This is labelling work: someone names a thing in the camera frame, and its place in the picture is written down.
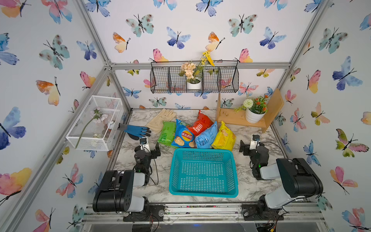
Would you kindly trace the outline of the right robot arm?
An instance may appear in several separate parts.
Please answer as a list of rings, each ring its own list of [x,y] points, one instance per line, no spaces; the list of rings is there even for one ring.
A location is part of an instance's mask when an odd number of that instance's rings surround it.
[[[257,140],[250,144],[240,141],[239,152],[250,157],[250,168],[256,180],[282,181],[279,188],[260,197],[258,207],[262,211],[282,209],[291,202],[323,192],[320,178],[302,158],[276,159],[269,165],[269,150]]]

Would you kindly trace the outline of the green chips bag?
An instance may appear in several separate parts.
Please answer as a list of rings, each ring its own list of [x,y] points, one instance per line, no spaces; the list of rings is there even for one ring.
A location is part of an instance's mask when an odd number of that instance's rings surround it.
[[[163,121],[163,128],[161,130],[158,143],[165,146],[172,147],[172,142],[175,138],[176,123],[173,121]]]

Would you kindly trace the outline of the red chips bag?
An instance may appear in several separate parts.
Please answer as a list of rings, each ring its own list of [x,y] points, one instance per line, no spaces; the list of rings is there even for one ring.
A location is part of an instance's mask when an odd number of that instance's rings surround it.
[[[198,136],[213,124],[214,122],[205,113],[199,110],[197,120],[193,125],[188,126],[187,128],[194,136]]]

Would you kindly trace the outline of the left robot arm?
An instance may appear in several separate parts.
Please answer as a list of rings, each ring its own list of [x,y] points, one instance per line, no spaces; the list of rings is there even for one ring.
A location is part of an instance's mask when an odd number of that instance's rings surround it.
[[[135,196],[133,189],[147,186],[153,180],[151,161],[161,155],[159,143],[156,143],[154,150],[142,144],[134,151],[136,164],[132,169],[105,172],[93,199],[94,212],[149,213],[148,199]]]

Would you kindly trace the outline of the light blue chips bag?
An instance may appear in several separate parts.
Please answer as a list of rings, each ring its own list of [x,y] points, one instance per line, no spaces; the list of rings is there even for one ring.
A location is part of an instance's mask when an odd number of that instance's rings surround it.
[[[204,132],[196,136],[195,143],[197,148],[210,149],[217,136],[218,127],[217,122],[215,122],[211,127],[206,129]]]

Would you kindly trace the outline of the dark blue Lay's chips bag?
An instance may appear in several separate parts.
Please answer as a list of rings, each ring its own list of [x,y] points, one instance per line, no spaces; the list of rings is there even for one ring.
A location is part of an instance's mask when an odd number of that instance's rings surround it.
[[[195,148],[196,145],[194,139],[195,136],[188,129],[187,124],[177,119],[174,140],[171,145],[177,148]]]

